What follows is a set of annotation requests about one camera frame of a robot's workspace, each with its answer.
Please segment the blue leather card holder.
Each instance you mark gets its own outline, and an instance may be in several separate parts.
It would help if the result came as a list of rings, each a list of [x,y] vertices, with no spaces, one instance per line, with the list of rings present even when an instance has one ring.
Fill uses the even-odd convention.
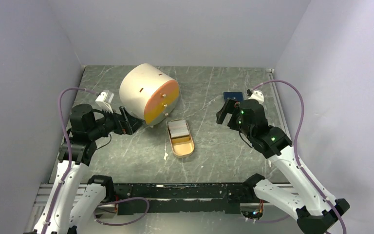
[[[223,97],[225,101],[227,101],[228,99],[232,99],[238,102],[243,101],[242,92],[223,92]]]

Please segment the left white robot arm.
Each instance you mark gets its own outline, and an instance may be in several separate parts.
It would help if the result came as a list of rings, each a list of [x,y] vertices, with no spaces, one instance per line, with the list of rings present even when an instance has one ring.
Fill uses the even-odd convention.
[[[45,208],[32,229],[33,234],[77,234],[101,203],[115,202],[112,177],[94,175],[84,195],[74,202],[77,190],[97,150],[96,141],[117,135],[132,135],[143,120],[131,116],[124,107],[119,113],[94,109],[89,104],[72,108],[69,130],[59,149],[56,178]]]

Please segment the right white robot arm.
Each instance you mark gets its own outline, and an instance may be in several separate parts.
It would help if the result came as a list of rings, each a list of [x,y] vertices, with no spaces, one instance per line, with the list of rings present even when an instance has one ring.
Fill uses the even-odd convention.
[[[325,234],[346,213],[347,200],[335,198],[313,176],[294,152],[294,144],[279,127],[268,124],[264,107],[255,99],[241,102],[228,98],[216,114],[222,124],[231,114],[228,127],[245,136],[254,150],[279,169],[293,186],[296,195],[271,183],[260,174],[245,181],[243,195],[247,201],[267,201],[296,222],[305,234]]]

